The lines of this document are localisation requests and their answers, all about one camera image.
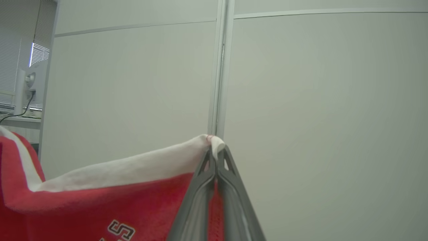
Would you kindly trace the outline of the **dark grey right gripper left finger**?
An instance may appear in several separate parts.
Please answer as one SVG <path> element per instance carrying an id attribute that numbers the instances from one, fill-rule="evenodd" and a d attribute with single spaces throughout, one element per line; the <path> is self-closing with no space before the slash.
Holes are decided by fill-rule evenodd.
<path id="1" fill-rule="evenodd" d="M 216 161 L 207 149 L 197 165 L 175 216 L 167 241 L 207 241 L 209 204 L 214 192 Z"/>

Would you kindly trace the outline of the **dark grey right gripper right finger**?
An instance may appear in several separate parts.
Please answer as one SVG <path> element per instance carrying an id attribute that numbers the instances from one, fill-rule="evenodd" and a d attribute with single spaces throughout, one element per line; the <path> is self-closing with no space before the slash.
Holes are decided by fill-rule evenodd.
<path id="1" fill-rule="evenodd" d="M 261 225 L 228 146 L 218 154 L 218 190 L 223 199 L 225 241 L 265 241 Z"/>

